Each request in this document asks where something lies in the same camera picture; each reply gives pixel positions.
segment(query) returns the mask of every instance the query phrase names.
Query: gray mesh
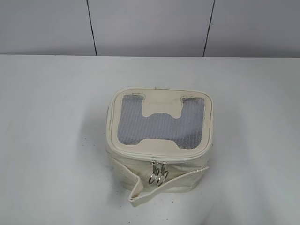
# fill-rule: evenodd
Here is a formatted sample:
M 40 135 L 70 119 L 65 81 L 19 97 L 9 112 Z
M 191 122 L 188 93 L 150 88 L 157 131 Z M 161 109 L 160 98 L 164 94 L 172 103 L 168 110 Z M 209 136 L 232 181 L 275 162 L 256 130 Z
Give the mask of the gray mesh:
M 204 99 L 183 98 L 181 117 L 167 113 L 142 115 L 143 96 L 125 95 L 122 101 L 118 139 L 126 145 L 136 145 L 143 139 L 174 141 L 181 149 L 194 149 L 201 141 Z

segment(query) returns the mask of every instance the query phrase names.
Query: cream cosmetic bag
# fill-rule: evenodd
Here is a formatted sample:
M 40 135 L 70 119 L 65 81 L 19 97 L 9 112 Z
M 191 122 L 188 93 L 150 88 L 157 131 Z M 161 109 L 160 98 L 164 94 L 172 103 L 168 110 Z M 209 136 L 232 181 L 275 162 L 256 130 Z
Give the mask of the cream cosmetic bag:
M 208 169 L 213 105 L 202 92 L 128 88 L 107 113 L 107 152 L 133 206 L 192 190 Z

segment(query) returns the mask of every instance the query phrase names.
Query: zipper pull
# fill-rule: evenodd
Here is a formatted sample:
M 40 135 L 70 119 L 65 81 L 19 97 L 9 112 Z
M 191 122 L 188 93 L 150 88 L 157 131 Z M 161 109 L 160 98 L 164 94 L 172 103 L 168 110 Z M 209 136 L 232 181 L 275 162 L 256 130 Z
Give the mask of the zipper pull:
M 165 181 L 165 179 L 167 178 L 167 176 L 169 175 L 169 171 L 165 171 L 165 166 L 166 166 L 167 162 L 163 162 L 161 165 L 161 170 L 160 170 L 160 177 L 157 180 L 156 185 L 159 187 L 163 184 L 163 182 Z
M 159 169 L 156 168 L 157 163 L 154 160 L 152 160 L 151 163 L 152 163 L 152 167 L 153 167 L 153 173 L 149 177 L 148 184 L 152 184 L 156 180 L 156 178 L 158 177 L 158 174 L 159 174 Z

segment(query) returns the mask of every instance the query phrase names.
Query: bag lid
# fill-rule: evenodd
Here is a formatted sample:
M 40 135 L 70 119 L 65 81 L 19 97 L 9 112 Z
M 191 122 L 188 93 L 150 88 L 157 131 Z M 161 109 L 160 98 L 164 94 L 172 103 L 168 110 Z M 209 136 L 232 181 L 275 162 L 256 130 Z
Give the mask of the bag lid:
M 197 158 L 211 146 L 212 100 L 198 91 L 120 90 L 108 110 L 106 137 L 114 152 L 130 158 Z

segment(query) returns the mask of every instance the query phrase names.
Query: table surface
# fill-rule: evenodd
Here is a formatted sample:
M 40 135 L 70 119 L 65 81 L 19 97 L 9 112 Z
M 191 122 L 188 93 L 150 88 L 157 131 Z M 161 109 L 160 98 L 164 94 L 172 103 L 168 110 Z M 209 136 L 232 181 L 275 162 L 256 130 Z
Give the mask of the table surface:
M 105 118 L 127 86 L 201 90 L 214 151 L 200 185 L 137 208 Z M 0 224 L 299 224 L 300 59 L 0 55 Z

